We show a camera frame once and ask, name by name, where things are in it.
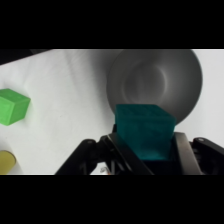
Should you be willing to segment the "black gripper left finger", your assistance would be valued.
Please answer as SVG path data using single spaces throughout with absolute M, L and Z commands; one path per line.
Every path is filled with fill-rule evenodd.
M 112 175 L 152 175 L 117 133 L 102 136 L 98 142 L 83 140 L 56 172 L 56 175 L 90 175 L 105 163 Z

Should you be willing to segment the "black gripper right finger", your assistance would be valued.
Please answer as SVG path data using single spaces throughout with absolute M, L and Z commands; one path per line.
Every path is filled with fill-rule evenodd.
M 175 152 L 183 175 L 224 175 L 224 148 L 197 137 L 190 142 L 185 133 L 174 134 Z

